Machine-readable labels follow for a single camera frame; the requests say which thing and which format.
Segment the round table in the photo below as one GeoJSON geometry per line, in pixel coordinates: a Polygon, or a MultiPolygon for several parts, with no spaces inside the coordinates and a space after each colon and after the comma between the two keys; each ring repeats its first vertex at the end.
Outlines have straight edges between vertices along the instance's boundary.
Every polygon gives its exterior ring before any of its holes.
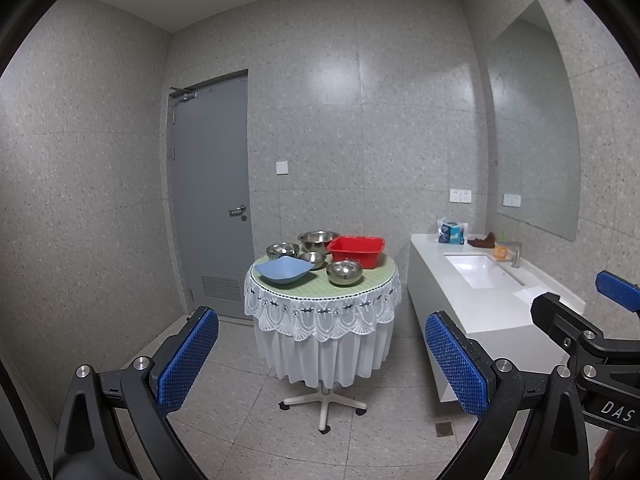
{"type": "Polygon", "coordinates": [[[356,375],[370,377],[385,360],[394,310],[402,299],[398,269],[382,254],[378,266],[364,269],[362,279],[352,286],[332,284],[324,267],[289,285],[276,285],[255,270],[267,260],[258,259],[246,274],[244,313],[254,317],[258,353],[277,376],[318,388],[313,394],[284,399],[281,409],[320,401],[319,429],[326,433],[329,402],[352,406],[359,415],[367,409],[364,402],[331,389],[335,383],[351,386],[356,375]]]}

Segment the white countertop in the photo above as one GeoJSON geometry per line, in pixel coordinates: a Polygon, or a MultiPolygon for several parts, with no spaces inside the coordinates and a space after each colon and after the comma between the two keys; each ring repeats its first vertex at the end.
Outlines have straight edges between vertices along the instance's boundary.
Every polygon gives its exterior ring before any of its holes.
{"type": "Polygon", "coordinates": [[[559,294],[566,306],[578,314],[584,312],[583,300],[523,258],[520,259],[520,268],[514,269],[511,262],[494,260],[494,252],[491,249],[480,249],[468,244],[439,244],[435,240],[435,234],[411,235],[412,244],[429,267],[467,334],[531,325],[530,305],[513,293],[532,286],[541,286],[559,294]],[[472,288],[446,259],[447,254],[485,254],[505,272],[524,283],[524,286],[514,283],[500,288],[472,288]]]}

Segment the door vent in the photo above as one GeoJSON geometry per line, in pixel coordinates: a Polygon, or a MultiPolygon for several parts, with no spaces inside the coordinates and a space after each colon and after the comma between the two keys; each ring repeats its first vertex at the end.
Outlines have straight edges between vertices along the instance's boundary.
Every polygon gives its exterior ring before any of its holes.
{"type": "Polygon", "coordinates": [[[202,276],[202,288],[204,295],[221,300],[240,301],[240,283],[233,278],[221,278],[220,276],[202,276]]]}

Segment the floor drain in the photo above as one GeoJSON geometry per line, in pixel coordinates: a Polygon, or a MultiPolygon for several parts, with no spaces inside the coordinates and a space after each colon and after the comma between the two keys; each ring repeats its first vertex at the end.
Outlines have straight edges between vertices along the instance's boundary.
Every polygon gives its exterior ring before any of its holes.
{"type": "Polygon", "coordinates": [[[453,426],[450,422],[437,422],[436,436],[453,436],[453,426]]]}

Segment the green tablecloth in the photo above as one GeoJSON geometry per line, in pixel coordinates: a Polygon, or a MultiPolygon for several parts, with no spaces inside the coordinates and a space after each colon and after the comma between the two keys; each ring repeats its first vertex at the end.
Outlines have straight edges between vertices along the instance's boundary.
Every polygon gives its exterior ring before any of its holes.
{"type": "MultiPolygon", "coordinates": [[[[329,254],[327,261],[330,262],[331,260],[331,255],[329,254]]],[[[312,270],[296,282],[289,283],[289,285],[276,285],[265,280],[260,272],[255,270],[256,264],[266,261],[268,261],[267,256],[256,260],[251,267],[251,276],[256,282],[260,283],[260,286],[267,290],[290,298],[340,298],[342,296],[360,294],[388,282],[396,270],[396,263],[386,254],[382,254],[378,261],[378,266],[375,269],[364,269],[362,271],[362,279],[352,286],[337,286],[331,283],[326,275],[326,267],[312,270]]]]}

